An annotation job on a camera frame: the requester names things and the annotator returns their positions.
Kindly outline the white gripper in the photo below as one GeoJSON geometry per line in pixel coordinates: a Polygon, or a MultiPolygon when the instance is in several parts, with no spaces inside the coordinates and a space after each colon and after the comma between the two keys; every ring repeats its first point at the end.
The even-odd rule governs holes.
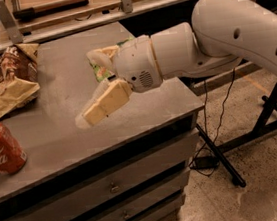
{"type": "Polygon", "coordinates": [[[112,81],[104,79],[98,84],[92,98],[75,118],[75,123],[80,129],[97,125],[127,104],[132,89],[134,92],[143,93],[162,84],[163,79],[157,68],[148,36],[142,35],[126,41],[120,47],[111,45],[94,49],[87,52],[86,56],[93,65],[105,67],[108,71],[114,69],[119,78],[112,81]]]}

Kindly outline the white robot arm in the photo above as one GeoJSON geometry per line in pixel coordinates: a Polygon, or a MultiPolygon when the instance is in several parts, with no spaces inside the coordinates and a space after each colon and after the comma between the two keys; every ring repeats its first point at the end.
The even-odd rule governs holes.
{"type": "Polygon", "coordinates": [[[174,77],[202,78],[234,69],[242,59],[277,76],[277,14],[251,0],[199,0],[190,23],[86,53],[111,73],[75,118],[90,128],[129,101],[174,77]]]}

